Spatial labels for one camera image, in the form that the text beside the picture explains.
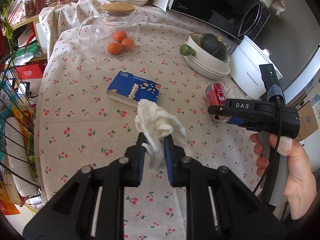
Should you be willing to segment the paper towel roll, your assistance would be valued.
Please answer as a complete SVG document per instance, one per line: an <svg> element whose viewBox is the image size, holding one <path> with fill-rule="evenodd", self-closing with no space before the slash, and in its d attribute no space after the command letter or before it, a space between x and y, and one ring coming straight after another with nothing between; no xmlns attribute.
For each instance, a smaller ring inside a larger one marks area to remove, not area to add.
<svg viewBox="0 0 320 240"><path fill-rule="evenodd" d="M6 150L16 189L21 197L36 195L39 189L35 186L36 181L27 158L19 122L15 117L9 117L6 121Z"/></svg>

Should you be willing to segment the black microwave oven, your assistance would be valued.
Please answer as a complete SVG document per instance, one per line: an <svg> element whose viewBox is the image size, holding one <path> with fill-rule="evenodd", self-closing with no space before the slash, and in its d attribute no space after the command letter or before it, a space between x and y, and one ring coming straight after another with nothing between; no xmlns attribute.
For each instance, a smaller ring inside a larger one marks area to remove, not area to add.
<svg viewBox="0 0 320 240"><path fill-rule="evenodd" d="M260 0L169 0L168 9L198 19L237 40L254 40L270 17Z"/></svg>

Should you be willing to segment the dark green pumpkin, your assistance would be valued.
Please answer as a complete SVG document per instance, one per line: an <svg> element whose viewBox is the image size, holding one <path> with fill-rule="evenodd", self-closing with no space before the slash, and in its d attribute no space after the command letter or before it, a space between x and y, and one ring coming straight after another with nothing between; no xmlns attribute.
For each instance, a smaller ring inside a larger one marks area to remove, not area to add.
<svg viewBox="0 0 320 240"><path fill-rule="evenodd" d="M199 46L215 58L227 62L227 48L215 35L203 34L199 39Z"/></svg>

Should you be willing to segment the white electric cooking pot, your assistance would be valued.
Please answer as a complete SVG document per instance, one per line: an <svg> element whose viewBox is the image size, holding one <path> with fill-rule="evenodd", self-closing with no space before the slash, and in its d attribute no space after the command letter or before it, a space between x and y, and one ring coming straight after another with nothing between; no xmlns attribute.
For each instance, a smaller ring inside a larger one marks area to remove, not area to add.
<svg viewBox="0 0 320 240"><path fill-rule="evenodd" d="M248 97L257 100L266 89L259 66L271 64L270 51L260 49L248 36L245 36L231 55L230 75Z"/></svg>

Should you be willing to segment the cardboard box upper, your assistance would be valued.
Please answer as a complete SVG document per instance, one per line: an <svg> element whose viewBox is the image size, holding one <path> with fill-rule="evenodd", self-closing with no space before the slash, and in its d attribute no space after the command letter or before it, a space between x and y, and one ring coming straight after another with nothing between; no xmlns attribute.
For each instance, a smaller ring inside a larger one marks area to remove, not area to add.
<svg viewBox="0 0 320 240"><path fill-rule="evenodd" d="M318 124L310 101L300 107L298 112L300 129L296 141L303 141L318 130Z"/></svg>

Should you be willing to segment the red drink can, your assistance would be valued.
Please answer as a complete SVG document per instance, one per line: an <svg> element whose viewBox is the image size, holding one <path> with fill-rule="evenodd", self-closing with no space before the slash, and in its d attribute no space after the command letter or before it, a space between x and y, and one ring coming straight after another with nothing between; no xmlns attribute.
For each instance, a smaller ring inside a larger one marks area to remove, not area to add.
<svg viewBox="0 0 320 240"><path fill-rule="evenodd" d="M206 101L210 106L224 106L227 100L226 91L220 83L212 83L206 88ZM212 121L216 124L227 123L231 117L217 114L210 114Z"/></svg>

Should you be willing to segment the white tissue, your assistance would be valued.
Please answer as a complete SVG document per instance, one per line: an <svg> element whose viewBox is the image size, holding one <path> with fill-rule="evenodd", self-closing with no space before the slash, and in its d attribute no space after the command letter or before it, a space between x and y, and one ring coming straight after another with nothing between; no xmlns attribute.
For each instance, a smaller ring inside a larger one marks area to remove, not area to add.
<svg viewBox="0 0 320 240"><path fill-rule="evenodd" d="M140 100L135 118L136 129L143 133L147 142L143 143L150 156L149 169L153 172L165 167L164 138L171 135L175 145L184 149L187 156L192 151L187 144L185 127L178 118L156 103Z"/></svg>

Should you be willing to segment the grey refrigerator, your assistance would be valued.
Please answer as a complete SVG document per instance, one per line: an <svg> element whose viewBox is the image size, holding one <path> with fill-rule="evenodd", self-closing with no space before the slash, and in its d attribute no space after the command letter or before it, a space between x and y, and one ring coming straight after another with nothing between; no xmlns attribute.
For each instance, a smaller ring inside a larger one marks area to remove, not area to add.
<svg viewBox="0 0 320 240"><path fill-rule="evenodd" d="M271 52L271 61L283 78L280 86L290 102L319 70L319 21L312 0L285 0L279 14L269 8L270 18L255 38Z"/></svg>

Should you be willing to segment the orange tangerine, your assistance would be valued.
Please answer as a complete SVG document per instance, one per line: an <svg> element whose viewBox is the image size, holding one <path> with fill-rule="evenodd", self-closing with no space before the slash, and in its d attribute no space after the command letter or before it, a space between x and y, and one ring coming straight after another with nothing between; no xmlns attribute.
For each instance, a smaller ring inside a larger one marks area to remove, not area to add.
<svg viewBox="0 0 320 240"><path fill-rule="evenodd" d="M117 42L122 42L124 39L127 38L127 32L126 31L123 31L123 30L119 30L119 31L116 31L114 34L113 34L113 39Z"/></svg>
<svg viewBox="0 0 320 240"><path fill-rule="evenodd" d="M123 45L121 43L109 43L107 52L111 55L120 55L123 52Z"/></svg>
<svg viewBox="0 0 320 240"><path fill-rule="evenodd" d="M125 38L122 40L123 52L129 53L135 48L135 42L131 38Z"/></svg>

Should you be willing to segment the small blue snack box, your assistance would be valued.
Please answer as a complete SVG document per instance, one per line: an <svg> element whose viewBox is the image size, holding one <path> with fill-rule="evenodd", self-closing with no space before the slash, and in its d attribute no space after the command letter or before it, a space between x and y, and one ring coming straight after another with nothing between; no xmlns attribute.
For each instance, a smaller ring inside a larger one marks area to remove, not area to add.
<svg viewBox="0 0 320 240"><path fill-rule="evenodd" d="M155 81L120 71L108 86L109 98L137 107L140 100L157 102L161 85Z"/></svg>

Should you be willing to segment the cherry print tablecloth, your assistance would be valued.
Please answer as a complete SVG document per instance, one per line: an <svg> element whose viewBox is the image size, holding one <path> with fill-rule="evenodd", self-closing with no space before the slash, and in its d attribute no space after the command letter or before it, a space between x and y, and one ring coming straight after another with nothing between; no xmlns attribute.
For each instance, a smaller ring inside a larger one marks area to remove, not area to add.
<svg viewBox="0 0 320 240"><path fill-rule="evenodd" d="M35 127L42 200L50 200L81 167L108 165L135 144L139 131L158 132L171 119L185 128L187 155L206 167L227 166L254 188L257 157L250 132L211 120L205 94L211 81L190 69L179 52L191 33L212 28L175 13L137 7L133 15L140 33L134 51L110 57L103 48L79 42L88 28L78 27L100 14L105 2L79 0L44 8L39 15L48 40ZM132 107L110 98L107 88L121 71L144 78L146 91L157 83L157 101Z"/></svg>

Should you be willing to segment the stacked white plates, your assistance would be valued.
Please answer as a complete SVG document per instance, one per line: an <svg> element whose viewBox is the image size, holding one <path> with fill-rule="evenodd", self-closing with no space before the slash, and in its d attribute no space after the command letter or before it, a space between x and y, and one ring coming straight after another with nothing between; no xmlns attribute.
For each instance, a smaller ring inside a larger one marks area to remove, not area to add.
<svg viewBox="0 0 320 240"><path fill-rule="evenodd" d="M226 64L222 72L218 72L212 68L207 67L205 64L202 64L193 56L183 56L183 58L192 70L211 80L223 79L231 71L229 64Z"/></svg>

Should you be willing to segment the glass jar wooden lid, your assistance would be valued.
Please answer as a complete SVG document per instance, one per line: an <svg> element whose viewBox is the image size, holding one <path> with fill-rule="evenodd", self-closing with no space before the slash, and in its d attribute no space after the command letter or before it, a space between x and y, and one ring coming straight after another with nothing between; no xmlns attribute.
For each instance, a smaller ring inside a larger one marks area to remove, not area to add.
<svg viewBox="0 0 320 240"><path fill-rule="evenodd" d="M101 9L101 14L90 16L81 23L77 34L80 44L106 56L117 57L131 53L111 55L107 52L107 46L109 43L120 43L113 39L113 34L119 30L126 31L127 38L133 39L136 46L139 23L133 14L135 7L127 3L107 3Z"/></svg>

